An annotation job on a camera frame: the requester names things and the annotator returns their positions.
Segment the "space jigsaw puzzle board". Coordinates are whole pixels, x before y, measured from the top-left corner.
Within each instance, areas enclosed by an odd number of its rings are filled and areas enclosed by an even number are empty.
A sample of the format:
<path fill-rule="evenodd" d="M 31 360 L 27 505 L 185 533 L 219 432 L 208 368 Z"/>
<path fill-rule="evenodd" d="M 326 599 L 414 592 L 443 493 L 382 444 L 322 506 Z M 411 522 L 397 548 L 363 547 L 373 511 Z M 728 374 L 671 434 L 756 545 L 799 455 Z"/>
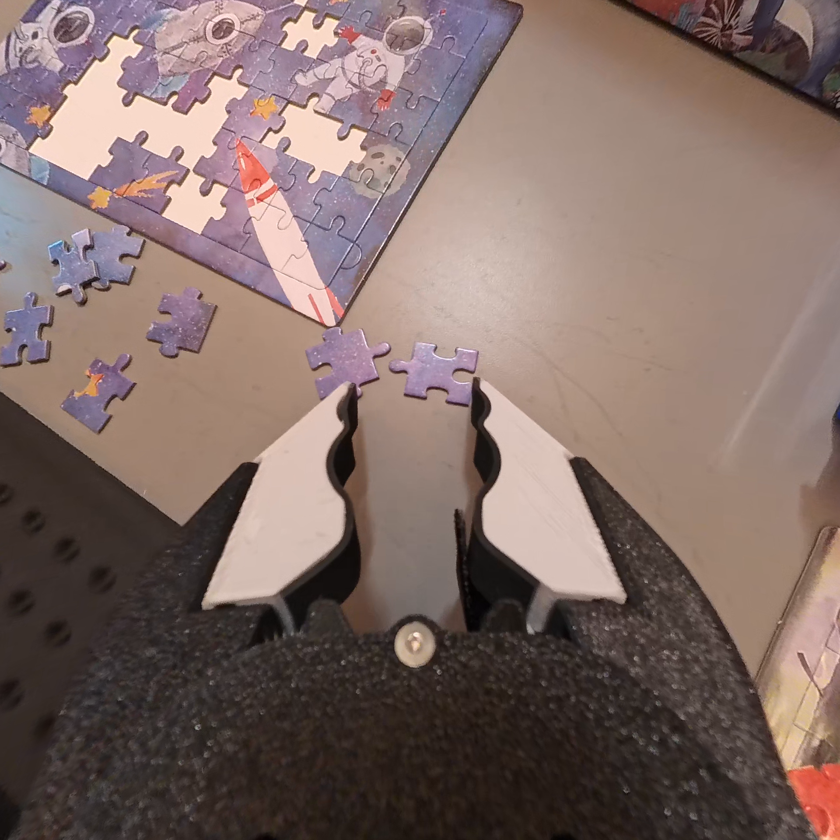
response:
<path fill-rule="evenodd" d="M 33 2 L 2 33 L 2 170 L 332 327 L 521 17 Z"/>

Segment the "space print puzzle box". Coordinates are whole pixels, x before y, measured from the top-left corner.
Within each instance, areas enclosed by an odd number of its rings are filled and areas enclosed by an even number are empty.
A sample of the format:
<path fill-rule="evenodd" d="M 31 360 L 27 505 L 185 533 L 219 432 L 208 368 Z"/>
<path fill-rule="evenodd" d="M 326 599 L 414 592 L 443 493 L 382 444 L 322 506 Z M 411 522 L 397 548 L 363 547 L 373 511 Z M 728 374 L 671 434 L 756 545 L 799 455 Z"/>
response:
<path fill-rule="evenodd" d="M 838 1 L 623 1 L 617 5 L 740 64 L 838 119 Z"/>

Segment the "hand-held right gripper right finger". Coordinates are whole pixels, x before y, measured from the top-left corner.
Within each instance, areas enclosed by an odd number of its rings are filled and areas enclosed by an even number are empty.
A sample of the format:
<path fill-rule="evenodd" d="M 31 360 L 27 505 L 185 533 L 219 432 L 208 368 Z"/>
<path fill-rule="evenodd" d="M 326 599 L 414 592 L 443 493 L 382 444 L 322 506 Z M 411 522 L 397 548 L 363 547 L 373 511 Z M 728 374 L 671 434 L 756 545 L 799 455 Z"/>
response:
<path fill-rule="evenodd" d="M 567 602 L 624 605 L 625 586 L 579 480 L 579 459 L 479 377 L 472 382 L 474 465 L 469 582 L 492 608 L 514 603 L 526 633 L 546 634 Z"/>

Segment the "beige desk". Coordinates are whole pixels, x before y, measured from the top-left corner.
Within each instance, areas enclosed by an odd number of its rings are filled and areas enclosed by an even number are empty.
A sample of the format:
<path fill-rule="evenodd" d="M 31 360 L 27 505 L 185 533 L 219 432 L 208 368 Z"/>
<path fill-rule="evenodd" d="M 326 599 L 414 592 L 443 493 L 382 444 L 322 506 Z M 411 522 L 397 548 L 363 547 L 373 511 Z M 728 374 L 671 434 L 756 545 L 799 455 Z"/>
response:
<path fill-rule="evenodd" d="M 523 2 L 343 326 L 480 376 L 588 458 L 689 567 L 756 669 L 835 520 L 838 121 L 610 2 Z M 183 523 L 317 403 L 317 323 L 149 241 L 129 286 L 56 297 L 53 241 L 108 221 L 2 172 L 3 309 L 55 305 L 2 393 Z M 199 353 L 145 336 L 217 305 Z M 99 434 L 61 410 L 131 354 Z"/>

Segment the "blue jigsaw piece orange mark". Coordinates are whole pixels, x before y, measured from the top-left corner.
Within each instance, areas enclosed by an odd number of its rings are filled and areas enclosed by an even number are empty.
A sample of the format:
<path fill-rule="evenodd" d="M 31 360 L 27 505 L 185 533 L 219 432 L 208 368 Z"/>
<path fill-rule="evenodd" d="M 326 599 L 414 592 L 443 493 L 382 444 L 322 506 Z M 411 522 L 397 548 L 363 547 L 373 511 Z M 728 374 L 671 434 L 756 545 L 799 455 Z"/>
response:
<path fill-rule="evenodd" d="M 61 410 L 99 434 L 111 418 L 107 410 L 110 402 L 114 398 L 124 400 L 135 385 L 123 374 L 131 360 L 129 353 L 121 353 L 111 364 L 95 359 L 86 370 L 87 385 L 80 391 L 70 391 L 60 405 Z"/>

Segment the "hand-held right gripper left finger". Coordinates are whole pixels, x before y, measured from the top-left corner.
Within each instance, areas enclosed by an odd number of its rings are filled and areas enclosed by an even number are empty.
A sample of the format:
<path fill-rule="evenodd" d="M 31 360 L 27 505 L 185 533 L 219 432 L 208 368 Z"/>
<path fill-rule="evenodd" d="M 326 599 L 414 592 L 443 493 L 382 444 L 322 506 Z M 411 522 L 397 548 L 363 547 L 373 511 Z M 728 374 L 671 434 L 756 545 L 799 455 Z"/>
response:
<path fill-rule="evenodd" d="M 294 634 L 315 602 L 347 601 L 361 578 L 345 489 L 356 467 L 357 427 L 356 387 L 345 382 L 257 457 L 203 594 L 205 612 L 267 606 Z"/>

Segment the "blue jigsaw puzzle piece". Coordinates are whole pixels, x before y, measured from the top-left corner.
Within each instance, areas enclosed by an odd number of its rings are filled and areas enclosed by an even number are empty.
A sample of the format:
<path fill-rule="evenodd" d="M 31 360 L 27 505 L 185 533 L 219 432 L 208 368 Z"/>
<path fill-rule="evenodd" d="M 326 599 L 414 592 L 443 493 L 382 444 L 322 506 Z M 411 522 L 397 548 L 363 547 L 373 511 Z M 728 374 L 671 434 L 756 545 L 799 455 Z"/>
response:
<path fill-rule="evenodd" d="M 468 406 L 471 401 L 471 384 L 457 381 L 455 373 L 464 371 L 474 374 L 479 352 L 457 348 L 454 356 L 443 357 L 437 355 L 436 350 L 435 344 L 415 342 L 412 358 L 408 361 L 391 361 L 389 370 L 406 374 L 405 396 L 426 399 L 427 391 L 436 389 L 447 393 L 446 403 Z"/>
<path fill-rule="evenodd" d="M 319 399 L 326 399 L 347 382 L 355 385 L 357 397 L 362 398 L 362 385 L 379 379 L 375 359 L 389 354 L 391 349 L 387 342 L 370 346 L 362 329 L 346 334 L 341 327 L 326 329 L 321 343 L 306 349 L 307 360 L 313 371 L 324 365 L 331 369 L 330 374 L 315 381 Z"/>
<path fill-rule="evenodd" d="M 158 312 L 167 314 L 165 322 L 154 321 L 145 338 L 158 343 L 166 358 L 177 358 L 183 350 L 199 353 L 217 310 L 217 305 L 203 300 L 203 293 L 187 287 L 179 295 L 165 293 Z"/>
<path fill-rule="evenodd" d="M 38 296 L 34 291 L 26 293 L 21 309 L 6 311 L 4 329 L 10 339 L 1 348 L 3 368 L 20 365 L 25 354 L 30 364 L 49 360 L 51 344 L 48 339 L 41 337 L 41 332 L 43 328 L 52 326 L 54 312 L 54 306 L 38 304 Z"/>
<path fill-rule="evenodd" d="M 52 285 L 57 296 L 71 294 L 78 306 L 87 302 L 86 288 L 100 279 L 96 263 L 87 256 L 92 247 L 91 231 L 84 228 L 70 237 L 48 246 L 50 262 L 57 266 Z"/>
<path fill-rule="evenodd" d="M 123 257 L 140 257 L 145 239 L 134 236 L 126 226 L 116 225 L 110 230 L 91 233 L 88 258 L 97 268 L 92 287 L 107 291 L 112 284 L 128 286 L 135 266 L 124 264 Z"/>

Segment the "grey and red puzzle board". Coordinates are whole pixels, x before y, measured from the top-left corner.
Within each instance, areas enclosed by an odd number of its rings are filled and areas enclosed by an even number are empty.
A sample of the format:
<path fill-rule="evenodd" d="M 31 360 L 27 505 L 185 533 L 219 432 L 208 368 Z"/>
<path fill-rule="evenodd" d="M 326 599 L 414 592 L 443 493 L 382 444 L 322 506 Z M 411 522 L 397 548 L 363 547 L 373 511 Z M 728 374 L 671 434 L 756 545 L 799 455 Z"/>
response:
<path fill-rule="evenodd" d="M 818 838 L 839 838 L 839 528 L 816 537 L 759 667 L 775 747 Z"/>

